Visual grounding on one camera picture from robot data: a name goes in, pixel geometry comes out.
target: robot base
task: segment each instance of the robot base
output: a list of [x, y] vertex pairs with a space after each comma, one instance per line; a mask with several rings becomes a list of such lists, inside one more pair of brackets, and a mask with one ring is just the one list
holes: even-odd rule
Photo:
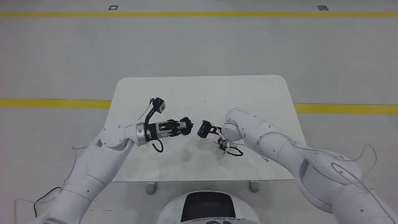
[[181, 195], [169, 202], [157, 224], [183, 223], [199, 218], [226, 217], [260, 223], [249, 204], [223, 192], [202, 190]]

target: black cable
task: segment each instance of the black cable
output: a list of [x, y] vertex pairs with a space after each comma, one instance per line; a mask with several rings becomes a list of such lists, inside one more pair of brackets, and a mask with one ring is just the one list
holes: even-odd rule
[[241, 150], [239, 150], [238, 148], [231, 146], [231, 147], [229, 147], [229, 149], [234, 149], [234, 150], [237, 150], [239, 152], [239, 154], [237, 154], [237, 153], [231, 153], [229, 151], [226, 151], [229, 155], [235, 156], [235, 157], [243, 156], [243, 152]]
[[51, 192], [53, 192], [56, 189], [61, 189], [61, 187], [55, 187], [54, 189], [50, 190], [47, 194], [45, 194], [44, 196], [42, 196], [41, 198], [39, 198], [34, 204], [33, 204], [33, 210], [35, 210], [35, 217], [37, 217], [37, 211], [36, 211], [36, 203], [39, 200], [42, 200], [44, 197], [48, 196]]
[[162, 141], [160, 141], [159, 139], [156, 139], [156, 140], [158, 140], [158, 141], [160, 142], [160, 145], [162, 146], [162, 149], [159, 150], [159, 149], [155, 146], [154, 143], [152, 143], [152, 146], [155, 148], [155, 150], [156, 150], [157, 152], [162, 153], [163, 150], [164, 150], [163, 143], [162, 143]]

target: cable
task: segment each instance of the cable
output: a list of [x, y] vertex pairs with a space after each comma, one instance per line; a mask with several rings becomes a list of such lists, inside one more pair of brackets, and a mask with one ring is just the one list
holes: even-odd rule
[[149, 107], [150, 107], [150, 103], [151, 103], [151, 100], [149, 100], [149, 105], [148, 105], [147, 109], [145, 109], [145, 112], [143, 112], [143, 113], [141, 114], [141, 116], [137, 119], [137, 121], [139, 121], [139, 119], [141, 119], [141, 118], [143, 117], [143, 115], [148, 111], [148, 109], [149, 109]]
[[[369, 147], [373, 150], [373, 153], [374, 153], [374, 164], [373, 164], [373, 166], [372, 166], [368, 171], [366, 171], [366, 172], [364, 173], [364, 175], [362, 176], [363, 180], [364, 180], [364, 178], [366, 177], [366, 174], [367, 174], [369, 171], [371, 171], [371, 170], [373, 169], [373, 167], [374, 167], [374, 166], [376, 165], [376, 163], [377, 163], [377, 154], [376, 154], [376, 151], [375, 151], [375, 149], [373, 148], [373, 146], [370, 145], [370, 144], [365, 144], [365, 146], [364, 146], [363, 149], [362, 149], [362, 152], [360, 153], [360, 155], [359, 155], [357, 158], [355, 158], [355, 159], [344, 159], [344, 157], [336, 156], [336, 155], [334, 155], [334, 154], [332, 154], [332, 153], [330, 153], [330, 152], [327, 152], [327, 151], [321, 151], [321, 150], [317, 150], [317, 149], [309, 149], [309, 148], [298, 147], [298, 145], [296, 145], [297, 142], [291, 140], [291, 138], [289, 138], [288, 136], [286, 136], [286, 135], [284, 135], [284, 134], [282, 134], [282, 133], [278, 133], [278, 132], [276, 132], [276, 131], [272, 131], [272, 132], [269, 132], [269, 133], [265, 133], [265, 135], [272, 134], [272, 133], [276, 133], [276, 134], [279, 134], [279, 135], [284, 136], [285, 138], [287, 138], [287, 139], [292, 143], [293, 146], [297, 147], [298, 149], [302, 149], [302, 150], [306, 150], [306, 151], [323, 152], [323, 153], [329, 154], [329, 155], [331, 155], [331, 156], [333, 156], [333, 157], [336, 157], [338, 160], [342, 160], [342, 161], [345, 161], [345, 162], [354, 162], [354, 161], [359, 160], [359, 159], [363, 156], [364, 151], [365, 151], [365, 148], [366, 148], [367, 146], [369, 146]], [[362, 187], [363, 187], [364, 189], [366, 189], [366, 191], [368, 191], [369, 194], [372, 195], [373, 199], [377, 202], [377, 204], [379, 204], [379, 206], [381, 207], [381, 209], [382, 209], [382, 210], [384, 211], [384, 213], [386, 213], [386, 215], [391, 219], [391, 221], [393, 222], [393, 224], [396, 224], [396, 222], [395, 222], [394, 219], [389, 215], [389, 213], [387, 212], [387, 210], [381, 205], [381, 203], [380, 203], [380, 201], [377, 199], [377, 197], [371, 192], [371, 190], [370, 190], [359, 178], [357, 178], [353, 173], [351, 173], [350, 171], [348, 171], [347, 169], [345, 169], [344, 167], [342, 167], [342, 166], [339, 165], [339, 164], [336, 164], [336, 163], [332, 162], [332, 163], [330, 163], [330, 165], [331, 165], [332, 169], [333, 169], [337, 174], [339, 174], [340, 176], [342, 176], [342, 178], [346, 179], [348, 182], [351, 182], [351, 183], [352, 183], [352, 181], [350, 181], [350, 180], [347, 179], [343, 174], [341, 174], [340, 172], [338, 172], [337, 169], [336, 169], [334, 166], [337, 166], [337, 167], [339, 167], [340, 169], [343, 169], [343, 170], [344, 170], [345, 172], [347, 172], [350, 176], [352, 176], [357, 182], [359, 182], [359, 184], [361, 184]]]
[[370, 145], [370, 144], [365, 144], [365, 145], [364, 145], [364, 147], [362, 148], [362, 151], [361, 151], [360, 155], [359, 155], [357, 158], [354, 158], [354, 159], [345, 159], [343, 156], [336, 156], [336, 155], [334, 155], [334, 154], [332, 154], [332, 153], [330, 153], [330, 152], [328, 152], [328, 151], [322, 151], [322, 150], [318, 150], [318, 149], [311, 149], [311, 148], [300, 147], [300, 146], [297, 145], [297, 142], [296, 142], [296, 141], [293, 141], [293, 140], [292, 140], [291, 138], [289, 138], [288, 136], [286, 136], [286, 135], [284, 135], [284, 134], [282, 134], [282, 133], [278, 133], [277, 131], [270, 131], [269, 133], [265, 133], [265, 134], [263, 135], [263, 137], [266, 136], [266, 135], [268, 135], [268, 134], [279, 134], [279, 135], [282, 135], [283, 137], [287, 138], [287, 139], [290, 141], [290, 143], [291, 143], [294, 147], [296, 147], [297, 149], [301, 149], [301, 150], [304, 150], [304, 151], [322, 152], [322, 153], [325, 153], [325, 154], [328, 154], [328, 155], [334, 157], [336, 160], [343, 161], [343, 162], [355, 162], [355, 161], [360, 160], [360, 158], [363, 156], [363, 154], [364, 154], [364, 152], [365, 152], [366, 147], [369, 146], [369, 147], [372, 149], [373, 154], [374, 154], [374, 163], [373, 163], [372, 167], [371, 167], [370, 169], [368, 169], [368, 170], [364, 173], [364, 175], [362, 176], [362, 179], [363, 179], [363, 180], [365, 180], [366, 175], [374, 168], [374, 166], [375, 166], [376, 163], [377, 163], [377, 154], [376, 154], [376, 150], [375, 150], [375, 149], [373, 148], [373, 146]]
[[33, 204], [33, 210], [35, 210], [35, 217], [37, 218], [37, 211], [36, 211], [36, 203], [39, 200], [42, 200], [44, 197], [48, 196], [51, 192], [53, 192], [56, 189], [61, 189], [61, 187], [55, 187], [54, 189], [50, 190], [47, 194], [43, 195], [41, 198], [39, 198], [34, 204]]
[[162, 146], [162, 149], [159, 150], [159, 149], [155, 146], [154, 143], [152, 143], [152, 146], [155, 148], [155, 150], [156, 150], [157, 152], [162, 153], [163, 150], [164, 150], [163, 143], [162, 143], [162, 141], [160, 141], [159, 139], [156, 139], [156, 140], [158, 140], [158, 141], [160, 142], [160, 145]]
[[351, 173], [350, 171], [348, 171], [347, 169], [345, 169], [343, 166], [340, 166], [334, 162], [330, 163], [331, 167], [337, 172], [337, 174], [339, 174], [342, 178], [346, 179], [348, 182], [351, 182], [350, 180], [348, 180], [343, 174], [339, 173], [337, 171], [337, 169], [334, 166], [339, 167], [340, 169], [344, 170], [345, 172], [347, 172], [350, 176], [352, 176], [355, 180], [357, 180], [359, 182], [359, 184], [362, 185], [362, 187], [364, 187], [364, 189], [366, 189], [366, 191], [368, 191], [369, 194], [372, 195], [373, 199], [377, 202], [377, 204], [379, 204], [379, 206], [381, 207], [381, 209], [383, 209], [384, 213], [386, 213], [386, 215], [391, 219], [391, 221], [393, 222], [393, 224], [396, 224], [396, 222], [394, 221], [394, 219], [390, 216], [390, 214], [387, 212], [387, 210], [381, 205], [381, 202], [377, 199], [377, 197], [373, 194], [373, 192], [371, 192], [371, 190], [368, 188], [368, 186], [366, 186], [363, 182], [361, 182], [361, 180], [359, 178], [357, 178], [353, 173]]
[[228, 149], [234, 149], [234, 150], [237, 150], [239, 153], [237, 154], [237, 153], [232, 153], [232, 152], [229, 152], [228, 150], [226, 151], [229, 155], [231, 155], [231, 156], [235, 156], [235, 157], [241, 157], [241, 156], [243, 156], [243, 152], [241, 151], [241, 150], [239, 150], [238, 148], [236, 148], [236, 147], [234, 147], [234, 146], [230, 146]]
[[67, 183], [69, 177], [71, 176], [71, 174], [72, 174], [72, 172], [73, 172], [73, 169], [75, 168], [76, 161], [77, 161], [77, 150], [84, 149], [84, 148], [87, 148], [87, 146], [79, 147], [79, 148], [76, 148], [75, 146], [72, 146], [72, 149], [75, 151], [75, 161], [73, 162], [72, 170], [69, 172], [67, 178], [63, 181], [63, 184], [62, 184], [61, 187], [55, 187], [55, 188], [53, 188], [53, 189], [50, 190], [47, 194], [45, 194], [43, 197], [39, 198], [37, 201], [26, 200], [26, 199], [23, 199], [23, 198], [15, 199], [15, 201], [14, 201], [14, 223], [17, 223], [17, 202], [18, 202], [18, 201], [24, 201], [24, 202], [33, 203], [33, 204], [34, 204], [34, 205], [33, 205], [33, 209], [34, 209], [34, 211], [35, 211], [35, 216], [37, 217], [36, 204], [48, 203], [48, 202], [51, 202], [52, 200], [54, 200], [55, 198], [57, 198], [58, 195], [54, 196], [54, 197], [51, 198], [50, 200], [46, 200], [46, 201], [43, 201], [43, 202], [39, 202], [39, 200], [42, 200], [44, 197], [46, 197], [49, 193], [53, 192], [55, 189], [60, 189], [60, 191], [58, 191], [58, 192], [61, 192], [61, 191], [63, 190], [65, 184]]

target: gray floor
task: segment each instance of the gray floor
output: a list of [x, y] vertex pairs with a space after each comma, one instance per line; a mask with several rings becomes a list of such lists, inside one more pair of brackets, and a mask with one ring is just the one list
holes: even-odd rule
[[[3, 12], [398, 11], [397, 0], [0, 0]], [[0, 97], [111, 99], [124, 77], [279, 74], [295, 103], [398, 104], [395, 18], [0, 18]], [[0, 109], [0, 223], [13, 223], [16, 198], [60, 185], [71, 146], [87, 144], [108, 110]], [[300, 114], [307, 143], [357, 156], [372, 144], [378, 162], [366, 182], [398, 210], [398, 117]], [[363, 166], [371, 166], [367, 153]], [[154, 223], [180, 194], [222, 190], [249, 202], [263, 223], [335, 223], [293, 181], [159, 185], [113, 183], [83, 223]], [[34, 216], [17, 204], [18, 223]]]

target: white cable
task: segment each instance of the white cable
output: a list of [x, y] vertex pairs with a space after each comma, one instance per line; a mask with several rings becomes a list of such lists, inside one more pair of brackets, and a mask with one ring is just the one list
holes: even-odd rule
[[150, 103], [151, 103], [151, 101], [149, 101], [149, 105], [148, 105], [147, 109], [145, 110], [145, 112], [143, 112], [143, 113], [141, 114], [141, 116], [137, 119], [137, 121], [139, 121], [139, 119], [141, 119], [141, 118], [143, 117], [143, 115], [148, 111], [148, 109], [149, 109], [149, 107], [150, 107]]
[[51, 202], [52, 200], [54, 200], [55, 198], [57, 198], [59, 192], [61, 192], [61, 191], [63, 190], [65, 184], [67, 183], [67, 181], [68, 181], [70, 175], [71, 175], [72, 172], [73, 172], [73, 169], [75, 168], [76, 161], [77, 161], [77, 150], [84, 149], [84, 148], [87, 148], [87, 146], [85, 146], [85, 147], [79, 147], [79, 148], [76, 148], [75, 146], [72, 146], [72, 149], [75, 151], [75, 161], [73, 162], [72, 170], [69, 172], [67, 178], [63, 181], [63, 184], [62, 184], [62, 186], [61, 186], [61, 189], [60, 189], [57, 193], [55, 193], [56, 196], [54, 196], [54, 197], [51, 198], [50, 200], [39, 201], [39, 202], [32, 201], [32, 200], [26, 200], [26, 199], [23, 199], [23, 198], [15, 199], [15, 201], [14, 201], [14, 223], [15, 223], [15, 224], [17, 223], [17, 201], [23, 201], [23, 202], [29, 202], [29, 203], [35, 203], [35, 204], [43, 204], [43, 203]]
[[[363, 179], [365, 178], [366, 174], [367, 174], [369, 171], [371, 171], [371, 170], [373, 169], [373, 167], [374, 167], [374, 166], [376, 165], [376, 163], [377, 163], [376, 151], [374, 150], [373, 146], [370, 145], [370, 144], [365, 144], [365, 146], [364, 146], [363, 149], [362, 149], [362, 152], [360, 153], [360, 155], [359, 155], [357, 158], [355, 158], [355, 159], [345, 159], [344, 157], [336, 156], [336, 155], [334, 155], [334, 154], [332, 154], [332, 153], [330, 153], [330, 152], [327, 152], [327, 151], [321, 151], [321, 150], [318, 150], [318, 149], [310, 149], [310, 148], [299, 147], [298, 145], [296, 145], [297, 142], [293, 141], [293, 140], [292, 140], [291, 138], [289, 138], [288, 136], [286, 136], [286, 135], [284, 135], [284, 134], [282, 134], [282, 133], [278, 133], [278, 132], [276, 132], [276, 131], [271, 131], [271, 132], [269, 132], [269, 133], [265, 133], [264, 136], [266, 136], [266, 135], [268, 135], [268, 134], [272, 134], [272, 133], [279, 134], [279, 135], [282, 135], [283, 137], [287, 138], [287, 139], [292, 143], [292, 145], [295, 146], [295, 147], [298, 148], [298, 149], [302, 149], [302, 150], [305, 150], [305, 151], [323, 152], [323, 153], [329, 154], [329, 155], [331, 155], [331, 156], [337, 158], [338, 160], [342, 160], [342, 161], [345, 161], [345, 162], [354, 162], [354, 161], [359, 160], [359, 159], [362, 157], [362, 155], [364, 154], [365, 148], [366, 148], [367, 146], [369, 146], [369, 147], [373, 150], [373, 153], [374, 153], [374, 164], [373, 164], [373, 166], [372, 166], [368, 171], [366, 171], [365, 174], [362, 176]], [[345, 169], [344, 167], [342, 167], [342, 166], [340, 166], [340, 165], [338, 165], [338, 164], [336, 164], [336, 163], [334, 163], [334, 162], [332, 162], [330, 165], [331, 165], [331, 167], [333, 168], [333, 170], [335, 170], [335, 172], [337, 172], [337, 174], [339, 174], [340, 176], [342, 176], [342, 178], [346, 179], [348, 182], [351, 182], [351, 181], [348, 180], [344, 175], [342, 175], [341, 173], [339, 173], [339, 172], [337, 171], [337, 169], [336, 169], [334, 166], [337, 166], [337, 167], [339, 167], [340, 169], [343, 169], [343, 170], [344, 170], [345, 172], [347, 172], [350, 176], [352, 176], [357, 182], [359, 182], [359, 183], [362, 185], [362, 187], [363, 187], [364, 189], [366, 189], [366, 191], [368, 191], [369, 194], [372, 195], [373, 199], [379, 204], [379, 206], [381, 207], [381, 209], [382, 209], [382, 210], [384, 211], [384, 213], [386, 213], [386, 215], [391, 219], [391, 221], [393, 222], [393, 224], [396, 224], [396, 222], [394, 221], [394, 219], [388, 214], [388, 212], [387, 212], [386, 209], [381, 205], [380, 201], [376, 198], [376, 196], [371, 192], [371, 190], [370, 190], [359, 178], [357, 178], [353, 173], [351, 173], [350, 171], [348, 171], [348, 170]]]
[[390, 214], [387, 212], [387, 210], [382, 206], [381, 202], [377, 199], [377, 197], [373, 194], [373, 192], [371, 192], [371, 190], [368, 188], [368, 186], [366, 186], [363, 182], [360, 181], [359, 178], [357, 178], [353, 173], [351, 173], [350, 171], [348, 171], [347, 169], [345, 169], [343, 166], [340, 166], [334, 162], [330, 163], [331, 167], [333, 168], [333, 170], [335, 170], [337, 172], [337, 174], [339, 174], [342, 178], [346, 179], [348, 182], [351, 182], [350, 180], [348, 180], [343, 174], [339, 173], [337, 171], [337, 169], [334, 166], [339, 167], [340, 169], [344, 170], [345, 172], [347, 172], [350, 176], [352, 176], [357, 182], [359, 182], [359, 184], [362, 185], [362, 187], [364, 187], [364, 189], [366, 189], [366, 191], [368, 191], [369, 194], [372, 195], [373, 199], [379, 204], [379, 206], [381, 207], [381, 209], [383, 209], [384, 213], [386, 213], [386, 215], [391, 219], [391, 221], [393, 222], [393, 224], [396, 224], [396, 222], [394, 221], [394, 219], [390, 216]]

